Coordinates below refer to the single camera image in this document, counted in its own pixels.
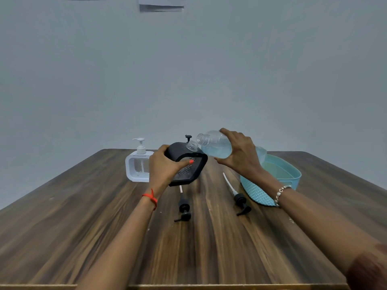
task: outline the red thread bracelet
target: red thread bracelet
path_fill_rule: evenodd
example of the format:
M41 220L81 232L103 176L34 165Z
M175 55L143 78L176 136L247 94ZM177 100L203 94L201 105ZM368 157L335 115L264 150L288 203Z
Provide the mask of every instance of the red thread bracelet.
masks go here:
M152 191L152 195L144 193L143 196L149 197L151 199L151 201L154 203L154 209L153 210L156 210L156 208L157 208L157 199L154 197L153 189L151 189L151 191Z

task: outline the woven plastic basket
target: woven plastic basket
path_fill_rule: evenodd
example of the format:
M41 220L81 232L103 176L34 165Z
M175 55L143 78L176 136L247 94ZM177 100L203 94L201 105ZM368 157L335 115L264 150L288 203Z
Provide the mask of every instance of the woven plastic basket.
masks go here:
M293 189L301 178L301 172L278 156L266 155L262 167L284 185L291 185ZM259 186L241 176L241 184L249 197L257 203L266 206L275 206L274 200L268 196Z

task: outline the wooden table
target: wooden table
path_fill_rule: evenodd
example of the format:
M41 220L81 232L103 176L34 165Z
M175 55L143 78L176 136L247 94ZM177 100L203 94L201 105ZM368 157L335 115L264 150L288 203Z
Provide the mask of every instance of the wooden table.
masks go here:
M126 177L124 160L131 152L101 150L0 211L0 284L27 284L3 288L75 287L146 189L146 183ZM271 154L302 172L300 193L387 243L386 190L305 152ZM167 188L152 216L131 285L346 289L344 276L283 210L249 200L253 210L236 216L240 209L222 172L245 193L239 176L210 158L201 176L183 187L191 203L189 222L173 221L179 217L180 191Z

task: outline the maroon sleeve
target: maroon sleeve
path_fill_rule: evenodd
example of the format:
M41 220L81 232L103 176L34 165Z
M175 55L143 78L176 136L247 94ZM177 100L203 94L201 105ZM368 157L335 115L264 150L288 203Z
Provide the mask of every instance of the maroon sleeve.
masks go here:
M346 274L351 290L387 290L387 245L364 251Z

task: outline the silver bracelet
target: silver bracelet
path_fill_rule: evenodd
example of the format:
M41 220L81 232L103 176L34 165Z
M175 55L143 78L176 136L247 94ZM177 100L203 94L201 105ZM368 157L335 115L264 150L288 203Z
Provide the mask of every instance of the silver bracelet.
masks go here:
M278 190L278 192L277 192L276 199L274 200L274 203L276 204L277 207L279 207L279 205L278 205L278 198L281 196L281 193L282 193L286 188L291 188L291 185L285 185L285 186L281 187L281 188Z

